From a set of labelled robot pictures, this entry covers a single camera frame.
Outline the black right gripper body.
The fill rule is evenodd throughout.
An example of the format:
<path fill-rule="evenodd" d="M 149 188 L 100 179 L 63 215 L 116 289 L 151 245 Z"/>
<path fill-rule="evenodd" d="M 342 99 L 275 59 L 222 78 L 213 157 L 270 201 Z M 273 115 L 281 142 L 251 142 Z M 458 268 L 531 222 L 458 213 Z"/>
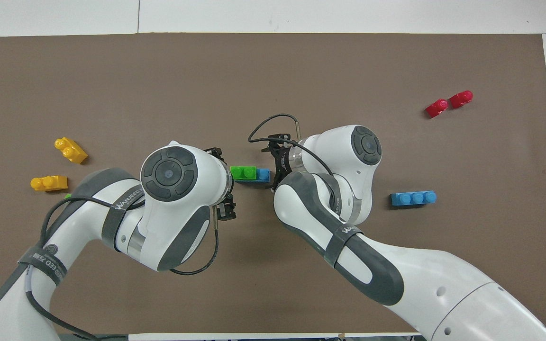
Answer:
<path fill-rule="evenodd" d="M 276 178 L 284 178 L 292 172 L 290 166 L 290 151 L 292 147 L 283 146 L 281 144 L 275 147 L 275 167 Z"/>

